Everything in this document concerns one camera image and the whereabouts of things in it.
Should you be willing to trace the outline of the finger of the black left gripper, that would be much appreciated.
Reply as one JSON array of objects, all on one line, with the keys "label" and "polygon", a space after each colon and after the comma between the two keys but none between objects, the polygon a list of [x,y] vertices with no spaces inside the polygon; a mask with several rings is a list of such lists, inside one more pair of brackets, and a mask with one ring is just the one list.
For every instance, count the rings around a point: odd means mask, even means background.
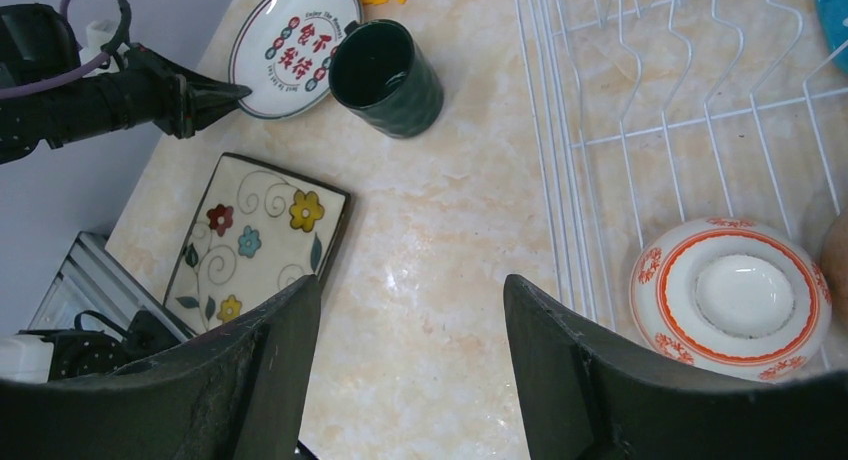
[{"label": "finger of the black left gripper", "polygon": [[173,135],[190,138],[239,109],[252,94],[248,86],[213,80],[198,74],[178,74],[173,105]]}]

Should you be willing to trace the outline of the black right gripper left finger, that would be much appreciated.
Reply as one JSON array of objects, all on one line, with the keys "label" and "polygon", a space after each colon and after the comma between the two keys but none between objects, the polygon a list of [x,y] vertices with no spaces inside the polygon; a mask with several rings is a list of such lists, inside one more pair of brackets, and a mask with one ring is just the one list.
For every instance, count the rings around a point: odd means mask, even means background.
[{"label": "black right gripper left finger", "polygon": [[5,459],[303,459],[321,318],[304,276],[246,314],[111,374],[1,384]]}]

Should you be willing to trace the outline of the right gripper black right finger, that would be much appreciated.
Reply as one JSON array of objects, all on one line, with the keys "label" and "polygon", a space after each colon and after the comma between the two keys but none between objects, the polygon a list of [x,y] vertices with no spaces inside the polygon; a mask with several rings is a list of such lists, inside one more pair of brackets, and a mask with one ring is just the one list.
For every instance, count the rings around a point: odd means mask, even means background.
[{"label": "right gripper black right finger", "polygon": [[847,375],[745,381],[645,349],[507,276],[505,324],[534,459],[843,459]]}]

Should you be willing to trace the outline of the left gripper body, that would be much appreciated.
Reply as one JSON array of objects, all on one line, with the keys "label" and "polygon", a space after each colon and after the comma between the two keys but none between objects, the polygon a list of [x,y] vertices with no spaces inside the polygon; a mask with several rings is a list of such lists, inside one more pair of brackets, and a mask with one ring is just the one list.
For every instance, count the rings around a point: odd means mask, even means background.
[{"label": "left gripper body", "polygon": [[117,73],[86,77],[39,95],[39,138],[51,146],[152,123],[189,136],[189,70],[140,43]]}]

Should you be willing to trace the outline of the round white plate red lettering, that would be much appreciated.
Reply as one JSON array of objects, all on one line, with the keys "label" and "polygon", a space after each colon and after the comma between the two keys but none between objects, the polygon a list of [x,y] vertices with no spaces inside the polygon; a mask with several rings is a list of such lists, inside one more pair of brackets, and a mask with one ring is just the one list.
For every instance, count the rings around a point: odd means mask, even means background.
[{"label": "round white plate red lettering", "polygon": [[278,120],[319,103],[329,93],[329,66],[345,28],[363,19],[361,0],[262,0],[229,57],[229,81],[251,90],[241,110]]}]

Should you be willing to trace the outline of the square floral ceramic plate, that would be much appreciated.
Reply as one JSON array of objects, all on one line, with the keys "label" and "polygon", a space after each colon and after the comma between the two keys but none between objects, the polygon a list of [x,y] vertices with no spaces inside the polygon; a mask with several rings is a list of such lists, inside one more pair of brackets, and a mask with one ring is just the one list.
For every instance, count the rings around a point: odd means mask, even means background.
[{"label": "square floral ceramic plate", "polygon": [[183,241],[164,308],[200,335],[303,276],[324,283],[352,204],[352,194],[336,186],[222,154]]}]

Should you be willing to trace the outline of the dark green ceramic mug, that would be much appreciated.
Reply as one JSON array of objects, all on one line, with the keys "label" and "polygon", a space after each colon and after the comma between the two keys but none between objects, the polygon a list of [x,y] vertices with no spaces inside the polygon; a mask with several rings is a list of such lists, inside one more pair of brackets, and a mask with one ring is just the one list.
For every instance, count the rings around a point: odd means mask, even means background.
[{"label": "dark green ceramic mug", "polygon": [[445,92],[408,29],[376,19],[353,21],[344,32],[328,70],[334,98],[388,137],[410,139],[428,130]]}]

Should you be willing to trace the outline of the orange patterned white bowl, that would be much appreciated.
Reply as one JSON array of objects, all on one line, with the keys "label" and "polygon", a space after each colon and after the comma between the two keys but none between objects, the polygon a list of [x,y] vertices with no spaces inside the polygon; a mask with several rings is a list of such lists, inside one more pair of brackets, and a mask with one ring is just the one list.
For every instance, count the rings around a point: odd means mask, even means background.
[{"label": "orange patterned white bowl", "polygon": [[803,248],[765,224],[727,217],[688,221],[648,244],[632,268],[629,303],[659,354],[766,383],[814,357],[833,313]]}]

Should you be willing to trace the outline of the brown speckled ceramic bowl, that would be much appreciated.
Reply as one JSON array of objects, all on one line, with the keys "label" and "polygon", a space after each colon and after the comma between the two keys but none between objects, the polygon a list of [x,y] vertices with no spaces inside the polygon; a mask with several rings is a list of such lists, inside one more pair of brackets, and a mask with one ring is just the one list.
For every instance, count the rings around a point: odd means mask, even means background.
[{"label": "brown speckled ceramic bowl", "polygon": [[847,324],[847,212],[840,213],[824,238],[820,262],[833,310]]}]

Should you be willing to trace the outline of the blue polka dot plate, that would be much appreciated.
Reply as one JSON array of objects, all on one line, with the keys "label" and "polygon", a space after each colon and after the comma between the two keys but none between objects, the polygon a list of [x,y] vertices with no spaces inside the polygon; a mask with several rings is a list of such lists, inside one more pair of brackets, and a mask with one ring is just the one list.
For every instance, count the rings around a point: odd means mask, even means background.
[{"label": "blue polka dot plate", "polygon": [[816,11],[830,53],[847,43],[847,0],[815,0]]}]

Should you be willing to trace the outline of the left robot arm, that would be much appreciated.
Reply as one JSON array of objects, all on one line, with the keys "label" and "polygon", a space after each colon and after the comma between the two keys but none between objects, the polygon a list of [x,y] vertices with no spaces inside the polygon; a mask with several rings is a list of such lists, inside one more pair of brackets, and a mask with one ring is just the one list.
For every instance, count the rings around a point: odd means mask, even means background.
[{"label": "left robot arm", "polygon": [[152,123],[189,138],[236,110],[247,86],[211,79],[140,43],[130,44],[113,73],[75,78],[40,92],[30,89],[80,67],[68,21],[44,4],[1,10],[1,87],[25,89],[1,101],[1,161]]}]

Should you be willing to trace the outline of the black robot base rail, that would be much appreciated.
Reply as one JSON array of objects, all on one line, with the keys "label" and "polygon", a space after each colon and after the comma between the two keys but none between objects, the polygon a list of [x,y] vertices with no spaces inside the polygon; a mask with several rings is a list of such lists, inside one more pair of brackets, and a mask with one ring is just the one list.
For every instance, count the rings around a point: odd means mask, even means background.
[{"label": "black robot base rail", "polygon": [[105,246],[102,235],[78,234],[28,327],[2,338],[2,379],[109,374],[194,337]]}]

